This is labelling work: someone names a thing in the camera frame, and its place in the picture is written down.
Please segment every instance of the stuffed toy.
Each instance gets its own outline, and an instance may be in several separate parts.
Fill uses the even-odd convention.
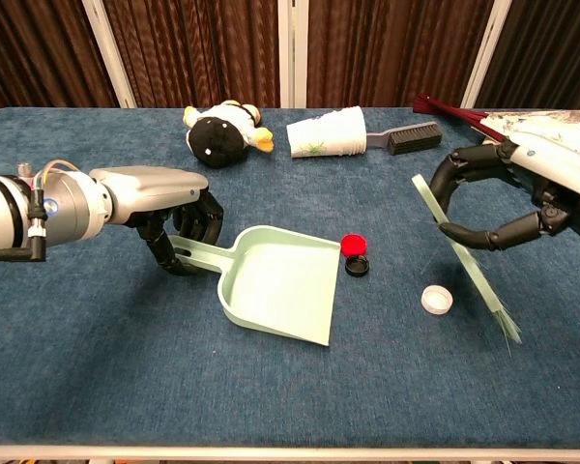
[[[199,112],[185,108],[183,123],[188,127],[187,145],[191,152],[210,167],[225,167],[247,157],[247,147],[270,153],[273,134],[260,125],[260,111],[252,104],[227,100]]]

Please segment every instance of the table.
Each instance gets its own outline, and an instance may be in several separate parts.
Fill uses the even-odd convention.
[[[165,273],[127,227],[0,263],[0,457],[580,460],[580,238],[474,252],[522,329],[507,344],[411,182],[479,135],[365,108],[368,131],[437,121],[443,141],[291,159],[286,125],[327,111],[263,109],[274,152],[215,170],[180,109],[0,110],[0,174],[58,157],[192,170],[225,210],[221,247],[270,224],[361,233],[370,261],[356,278],[340,257],[329,347],[233,325],[218,275]],[[532,209],[490,180],[462,186],[449,217],[489,228]],[[430,284],[452,292],[446,316],[422,309]]]

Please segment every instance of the broom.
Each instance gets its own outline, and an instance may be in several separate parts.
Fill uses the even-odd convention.
[[[413,103],[413,111],[416,113],[445,114],[448,116],[454,116],[457,119],[465,121],[471,127],[483,133],[483,135],[493,138],[497,142],[503,142],[506,139],[506,137],[497,130],[493,130],[481,123],[481,120],[488,116],[484,111],[454,108],[453,106],[449,106],[448,104],[433,99],[426,94],[419,94],[417,96]],[[422,182],[421,176],[413,178],[413,182],[423,197],[423,200],[426,201],[429,208],[432,210],[434,217],[438,219],[439,222],[447,221],[445,213],[440,209],[438,202],[436,202],[436,200],[431,196],[431,191],[429,190],[429,187]],[[515,322],[513,322],[504,305],[499,301],[496,294],[490,288],[485,277],[479,270],[479,266],[475,259],[464,246],[454,243],[451,240],[449,241],[505,335],[520,343],[520,328],[515,324]]]

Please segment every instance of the brush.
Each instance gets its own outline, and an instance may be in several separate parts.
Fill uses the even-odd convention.
[[[392,155],[402,155],[437,147],[442,139],[438,124],[429,122],[368,133],[365,143],[367,147],[386,148]]]
[[[484,111],[471,109],[461,109],[450,106],[442,101],[438,101],[426,94],[419,94],[413,102],[413,111],[425,114],[445,114],[453,116],[468,123],[471,127],[480,131],[483,135],[490,137],[497,142],[503,142],[505,136],[481,123],[481,120],[488,116]]]

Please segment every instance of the curtain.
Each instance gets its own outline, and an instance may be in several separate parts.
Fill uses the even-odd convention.
[[[307,106],[459,105],[492,0],[310,0]]]
[[[0,108],[117,106],[81,2],[0,1]]]
[[[105,0],[138,106],[279,106],[276,0]]]
[[[476,106],[580,109],[580,0],[513,0]]]

